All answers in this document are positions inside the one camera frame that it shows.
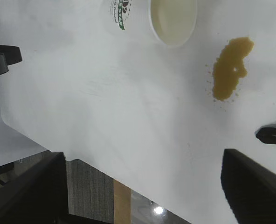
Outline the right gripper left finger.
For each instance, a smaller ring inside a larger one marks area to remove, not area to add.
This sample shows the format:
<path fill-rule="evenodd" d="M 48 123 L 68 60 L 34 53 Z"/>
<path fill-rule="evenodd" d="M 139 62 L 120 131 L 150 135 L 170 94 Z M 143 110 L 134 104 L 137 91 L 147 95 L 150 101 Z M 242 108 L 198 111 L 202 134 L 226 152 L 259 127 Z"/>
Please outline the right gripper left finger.
<path fill-rule="evenodd" d="M 51 153 L 0 188 L 0 224 L 56 224 L 68 213 L 65 156 Z"/>

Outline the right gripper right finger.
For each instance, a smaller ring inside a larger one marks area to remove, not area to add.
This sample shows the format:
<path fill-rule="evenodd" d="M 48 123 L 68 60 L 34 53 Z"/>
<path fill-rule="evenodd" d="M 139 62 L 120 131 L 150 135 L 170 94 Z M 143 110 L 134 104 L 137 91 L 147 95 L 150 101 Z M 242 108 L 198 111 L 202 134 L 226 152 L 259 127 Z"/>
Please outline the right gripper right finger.
<path fill-rule="evenodd" d="M 225 149 L 221 185 L 240 224 L 276 224 L 276 174 L 236 149 Z"/>

